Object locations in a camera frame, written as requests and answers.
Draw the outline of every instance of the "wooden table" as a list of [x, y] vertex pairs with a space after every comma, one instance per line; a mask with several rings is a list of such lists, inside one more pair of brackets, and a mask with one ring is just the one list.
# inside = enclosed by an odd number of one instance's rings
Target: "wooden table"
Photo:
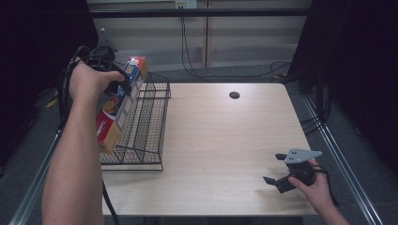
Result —
[[[119, 215], [315, 214], [298, 190], [280, 194], [263, 180], [288, 174], [275, 154], [309, 149], [283, 85], [172, 83], [171, 91], [164, 171], [103, 172]], [[240, 98], [231, 99], [233, 91]]]

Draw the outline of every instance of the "wrist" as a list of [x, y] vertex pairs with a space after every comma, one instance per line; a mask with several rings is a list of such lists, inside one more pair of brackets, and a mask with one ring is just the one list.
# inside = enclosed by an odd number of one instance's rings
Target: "wrist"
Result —
[[80, 97], [73, 101], [71, 112], [78, 114], [79, 117], [85, 117], [86, 115], [95, 117], [97, 104], [97, 100]]
[[348, 224], [340, 211], [334, 206], [330, 209], [322, 210], [318, 214], [325, 220], [326, 224], [328, 225]]

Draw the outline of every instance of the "black wire rack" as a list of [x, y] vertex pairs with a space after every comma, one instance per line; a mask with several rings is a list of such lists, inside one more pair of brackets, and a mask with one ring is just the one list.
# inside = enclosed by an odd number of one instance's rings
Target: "black wire rack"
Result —
[[161, 75], [148, 73], [140, 93], [122, 129], [121, 137], [112, 155], [100, 154], [103, 170], [141, 170], [139, 167], [117, 167], [107, 165], [160, 165], [168, 100], [171, 97], [170, 83]]

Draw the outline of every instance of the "snack box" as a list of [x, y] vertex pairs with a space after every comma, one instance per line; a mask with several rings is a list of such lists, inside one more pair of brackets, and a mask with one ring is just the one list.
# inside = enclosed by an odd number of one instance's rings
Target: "snack box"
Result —
[[111, 155], [114, 152], [132, 103], [145, 80], [148, 65], [144, 57], [131, 57], [124, 71], [130, 76], [131, 95], [127, 96], [119, 86], [117, 93], [109, 96], [97, 114], [97, 140], [100, 153]]

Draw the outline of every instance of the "white wall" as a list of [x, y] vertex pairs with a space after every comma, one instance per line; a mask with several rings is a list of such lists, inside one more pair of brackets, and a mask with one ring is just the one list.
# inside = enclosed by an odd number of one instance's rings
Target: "white wall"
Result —
[[[171, 9], [168, 0], [87, 0], [91, 9]], [[311, 0], [198, 1], [199, 8], [308, 8]], [[305, 17], [185, 18], [195, 68], [269, 65], [291, 61]], [[141, 54], [152, 70], [182, 68], [180, 18], [95, 19], [119, 49], [118, 59]]]

